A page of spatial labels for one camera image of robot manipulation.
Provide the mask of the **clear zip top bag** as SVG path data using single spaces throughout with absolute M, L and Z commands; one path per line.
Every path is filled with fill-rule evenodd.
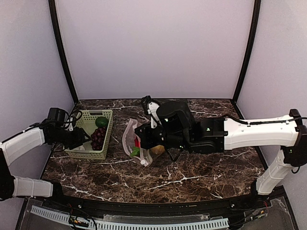
M 151 149 L 142 149 L 141 140 L 135 134 L 134 129 L 139 127 L 135 119 L 130 119 L 123 133 L 122 145 L 124 152 L 140 166 L 149 167 L 159 156 L 165 153 L 165 148 L 161 145 Z

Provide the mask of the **dark red grapes bunch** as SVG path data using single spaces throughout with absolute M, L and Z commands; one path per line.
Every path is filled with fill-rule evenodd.
M 91 134 L 91 147 L 94 151 L 101 151 L 106 137 L 106 127 L 97 128 Z

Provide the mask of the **yellow lemon toy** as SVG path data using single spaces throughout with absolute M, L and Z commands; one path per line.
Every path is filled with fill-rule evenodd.
M 165 148 L 162 145 L 158 145 L 150 149 L 150 153 L 154 155 L 161 155 L 164 152 L 165 152 Z

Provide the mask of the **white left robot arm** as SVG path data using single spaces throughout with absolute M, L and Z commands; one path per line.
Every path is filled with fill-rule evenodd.
M 48 116 L 40 123 L 0 143 L 0 199 L 13 197 L 62 197 L 60 183 L 40 179 L 23 178 L 10 173 L 9 166 L 18 158 L 44 144 L 61 145 L 64 150 L 73 150 L 90 141 L 90 136 L 76 123 L 82 118 L 69 115 L 60 108 L 50 108 Z

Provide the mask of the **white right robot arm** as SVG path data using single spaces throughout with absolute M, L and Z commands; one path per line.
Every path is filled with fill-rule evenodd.
M 142 106 L 150 123 L 135 128 L 143 149 L 165 149 L 210 154 L 242 147 L 280 146 L 273 163 L 251 185 L 255 196 L 268 196 L 294 168 L 307 162 L 307 128 L 296 109 L 288 115 L 241 120 L 230 115 L 196 121 L 185 102 L 158 104 L 144 98 Z

